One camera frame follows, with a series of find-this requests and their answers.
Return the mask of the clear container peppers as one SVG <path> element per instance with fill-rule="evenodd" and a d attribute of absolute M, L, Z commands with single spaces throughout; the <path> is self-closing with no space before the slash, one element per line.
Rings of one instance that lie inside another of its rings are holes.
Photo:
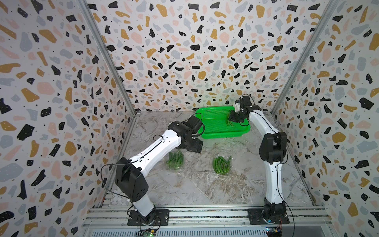
<path fill-rule="evenodd" d="M 232 159 L 231 156 L 227 158 L 222 156 L 214 158 L 212 161 L 212 167 L 215 173 L 219 175 L 228 175 L 232 166 Z"/>
<path fill-rule="evenodd" d="M 180 170 L 184 167 L 184 161 L 182 151 L 169 152 L 169 159 L 166 162 L 166 166 L 170 170 Z"/>

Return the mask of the green plastic mesh basket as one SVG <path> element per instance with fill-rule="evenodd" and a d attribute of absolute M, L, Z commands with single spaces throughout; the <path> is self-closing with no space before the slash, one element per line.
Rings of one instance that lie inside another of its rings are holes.
<path fill-rule="evenodd" d="M 230 111 L 235 110 L 233 106 L 221 107 L 204 107 L 196 111 L 195 116 L 201 119 L 205 126 L 200 128 L 203 139 L 231 138 L 240 137 L 248 133 L 251 129 L 249 121 L 246 119 L 244 123 L 235 123 L 234 126 L 227 126 L 226 121 Z"/>

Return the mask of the green peppers bunch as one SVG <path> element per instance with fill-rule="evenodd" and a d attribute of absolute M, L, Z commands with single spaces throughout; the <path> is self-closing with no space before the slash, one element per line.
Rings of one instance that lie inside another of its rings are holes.
<path fill-rule="evenodd" d="M 231 127 L 234 126 L 233 122 L 230 121 L 230 118 L 227 118 L 226 124 L 227 124 L 227 126 L 231 126 Z"/>

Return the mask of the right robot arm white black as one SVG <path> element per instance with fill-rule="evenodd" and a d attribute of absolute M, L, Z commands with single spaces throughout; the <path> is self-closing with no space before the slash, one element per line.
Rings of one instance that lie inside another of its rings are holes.
<path fill-rule="evenodd" d="M 259 155 L 264 162 L 266 174 L 265 205 L 261 218 L 268 224 L 288 224 L 286 202 L 282 194 L 281 169 L 286 156 L 287 135 L 275 128 L 265 117 L 258 105 L 251 101 L 248 94 L 241 96 L 234 103 L 229 121 L 252 123 L 262 136 Z"/>

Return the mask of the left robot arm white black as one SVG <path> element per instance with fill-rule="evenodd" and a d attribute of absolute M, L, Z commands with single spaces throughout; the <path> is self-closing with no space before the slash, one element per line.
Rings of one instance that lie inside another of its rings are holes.
<path fill-rule="evenodd" d="M 138 155 L 121 158 L 115 167 L 115 185 L 123 192 L 137 211 L 142 222 L 151 223 L 156 216 L 156 207 L 147 195 L 149 190 L 146 176 L 154 166 L 173 149 L 184 149 L 200 153 L 203 141 L 200 130 L 205 131 L 202 119 L 192 115 L 184 121 L 172 122 L 163 135 Z"/>

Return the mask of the left circuit board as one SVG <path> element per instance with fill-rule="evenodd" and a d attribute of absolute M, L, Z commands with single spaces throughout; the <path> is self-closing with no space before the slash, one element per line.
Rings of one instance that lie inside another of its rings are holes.
<path fill-rule="evenodd" d="M 145 229 L 137 232 L 137 237 L 155 237 L 157 235 L 156 229 Z"/>

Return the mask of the circuit board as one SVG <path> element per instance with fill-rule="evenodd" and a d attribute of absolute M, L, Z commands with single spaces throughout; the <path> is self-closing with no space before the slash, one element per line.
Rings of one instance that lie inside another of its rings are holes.
<path fill-rule="evenodd" d="M 282 230 L 279 227 L 265 227 L 265 233 L 267 237 L 282 237 Z"/>
<path fill-rule="evenodd" d="M 157 235 L 156 229 L 145 229 L 137 232 L 137 237 L 155 237 Z"/>

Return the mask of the right circuit board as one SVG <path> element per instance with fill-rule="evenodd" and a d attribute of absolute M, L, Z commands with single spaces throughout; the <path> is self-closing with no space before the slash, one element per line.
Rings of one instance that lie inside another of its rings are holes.
<path fill-rule="evenodd" d="M 265 227 L 265 233 L 267 237 L 282 237 L 282 230 L 279 227 Z"/>

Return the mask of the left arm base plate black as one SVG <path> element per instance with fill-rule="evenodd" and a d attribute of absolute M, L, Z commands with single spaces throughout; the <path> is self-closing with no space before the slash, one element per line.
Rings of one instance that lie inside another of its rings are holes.
<path fill-rule="evenodd" d="M 167 226 L 169 222 L 169 209 L 153 209 L 146 217 L 142 216 L 139 211 L 131 210 L 127 226 Z"/>

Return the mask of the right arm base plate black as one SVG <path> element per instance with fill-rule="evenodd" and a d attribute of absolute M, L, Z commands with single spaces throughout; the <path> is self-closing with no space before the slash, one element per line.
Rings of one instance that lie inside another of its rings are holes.
<path fill-rule="evenodd" d="M 247 209 L 247 217 L 251 225 L 279 225 L 290 224 L 287 214 L 269 213 L 264 208 Z"/>

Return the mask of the aluminium front rail frame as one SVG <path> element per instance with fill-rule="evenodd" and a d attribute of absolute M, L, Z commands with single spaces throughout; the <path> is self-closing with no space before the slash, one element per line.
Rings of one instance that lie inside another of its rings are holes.
<path fill-rule="evenodd" d="M 291 206 L 290 224 L 251 225 L 249 204 L 162 205 L 169 209 L 167 226 L 127 226 L 132 208 L 109 206 L 91 209 L 83 224 L 83 237 L 136 237 L 140 230 L 156 229 L 156 237 L 267 237 L 265 227 L 281 228 L 282 237 L 336 237 L 326 210 L 320 206 Z"/>

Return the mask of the right corner aluminium post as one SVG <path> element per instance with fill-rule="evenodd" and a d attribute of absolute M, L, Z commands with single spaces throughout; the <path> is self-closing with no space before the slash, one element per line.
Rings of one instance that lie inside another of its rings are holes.
<path fill-rule="evenodd" d="M 303 53 L 301 54 L 298 62 L 295 64 L 295 67 L 294 67 L 292 73 L 290 74 L 290 77 L 289 77 L 287 83 L 283 87 L 283 90 L 282 90 L 279 98 L 277 99 L 277 101 L 276 101 L 276 103 L 275 103 L 275 105 L 271 111 L 272 115 L 274 115 L 276 112 L 278 112 L 281 103 L 285 99 L 286 93 L 290 90 L 290 87 L 291 87 L 292 83 L 295 81 L 295 79 L 296 79 L 297 75 L 299 74 L 302 66 L 305 64 L 309 55 L 312 53 L 313 47 L 316 45 L 318 38 L 320 37 L 321 33 L 325 29 L 328 21 L 332 17 L 332 14 L 333 14 L 335 8 L 337 7 L 337 5 L 338 5 L 337 0 L 330 0 L 327 2 L 326 8 L 323 12 L 323 15 L 321 16 L 321 19 L 319 20 L 318 25 L 315 28 L 315 31 L 313 32 L 309 42 L 307 43 Z"/>

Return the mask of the corner aluminium post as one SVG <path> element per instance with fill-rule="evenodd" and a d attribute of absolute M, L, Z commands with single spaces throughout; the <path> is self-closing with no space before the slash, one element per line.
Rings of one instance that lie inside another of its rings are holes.
<path fill-rule="evenodd" d="M 290 90 L 290 87 L 291 87 L 292 83 L 295 81 L 295 79 L 296 79 L 297 75 L 299 74 L 302 66 L 305 64 L 309 55 L 312 53 L 313 47 L 316 45 L 318 38 L 320 37 L 321 33 L 325 29 L 328 21 L 332 17 L 332 14 L 333 14 L 335 8 L 337 7 L 337 5 L 338 5 L 337 0 L 330 0 L 327 2 L 326 8 L 323 12 L 323 15 L 321 16 L 321 19 L 319 20 L 318 25 L 315 28 L 315 31 L 313 32 L 309 42 L 307 43 L 303 53 L 301 54 L 298 62 L 295 64 L 295 67 L 294 67 L 292 73 L 290 74 L 290 77 L 289 77 L 287 83 L 283 87 L 283 90 L 282 90 L 279 98 L 277 99 L 277 101 L 276 101 L 276 103 L 275 103 L 275 105 L 271 111 L 272 115 L 274 115 L 276 112 L 278 112 L 281 103 L 285 99 L 286 93 Z"/>
<path fill-rule="evenodd" d="M 132 106 L 132 103 L 129 99 L 129 96 L 124 88 L 124 85 L 120 79 L 120 75 L 118 74 L 117 70 L 116 70 L 116 67 L 114 65 L 114 62 L 113 60 L 111 59 L 110 57 L 110 54 L 109 54 L 109 51 L 107 49 L 107 46 L 106 44 L 104 43 L 103 39 L 102 39 L 102 36 L 101 36 L 101 32 L 99 31 L 98 27 L 97 27 L 97 24 L 96 24 L 96 21 L 94 19 L 94 17 L 92 16 L 91 14 L 91 11 L 89 9 L 89 6 L 87 4 L 87 1 L 85 0 L 78 0 L 78 5 L 79 5 L 79 8 L 83 14 L 83 17 L 84 19 L 86 20 L 87 22 L 87 25 L 88 25 L 88 28 L 90 29 L 90 31 L 92 32 L 93 34 L 93 37 L 94 37 L 94 40 L 96 41 L 97 45 L 98 45 L 98 48 L 101 52 L 101 54 L 103 55 L 104 57 L 104 60 L 105 60 L 105 63 L 107 64 L 112 76 L 113 76 L 113 79 L 115 80 L 115 83 L 120 91 L 120 94 L 122 95 L 124 101 L 125 101 L 125 106 L 127 108 L 127 111 L 130 113 L 130 115 L 132 117 L 135 117 L 136 116 L 136 111 L 135 109 L 133 108 Z"/>

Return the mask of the left corner aluminium post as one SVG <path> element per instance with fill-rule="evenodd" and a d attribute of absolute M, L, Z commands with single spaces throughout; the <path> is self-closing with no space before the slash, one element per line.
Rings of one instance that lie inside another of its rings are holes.
<path fill-rule="evenodd" d="M 92 16 L 91 14 L 91 11 L 89 9 L 89 6 L 87 4 L 87 1 L 85 0 L 78 0 L 78 5 L 79 5 L 79 8 L 83 14 L 83 17 L 84 19 L 86 20 L 87 22 L 87 25 L 88 25 L 88 28 L 90 29 L 90 31 L 92 32 L 93 34 L 93 37 L 94 37 L 94 40 L 96 41 L 97 45 L 98 45 L 98 48 L 101 52 L 101 54 L 103 55 L 104 57 L 104 60 L 105 60 L 105 63 L 107 64 L 112 76 L 113 76 L 113 79 L 115 80 L 115 83 L 120 91 L 120 94 L 122 95 L 124 101 L 125 101 L 125 106 L 127 108 L 127 111 L 130 113 L 130 115 L 132 117 L 135 117 L 136 116 L 136 111 L 135 109 L 133 108 L 132 106 L 132 103 L 129 99 L 129 96 L 124 88 L 124 85 L 120 79 L 120 75 L 118 74 L 117 70 L 116 70 L 116 67 L 114 65 L 114 62 L 113 60 L 111 59 L 110 57 L 110 54 L 109 54 L 109 51 L 107 49 L 107 46 L 106 44 L 104 43 L 103 39 L 102 39 L 102 36 L 101 36 L 101 32 L 99 31 L 98 27 L 97 27 L 97 24 L 96 24 L 96 21 L 94 19 L 94 17 Z"/>

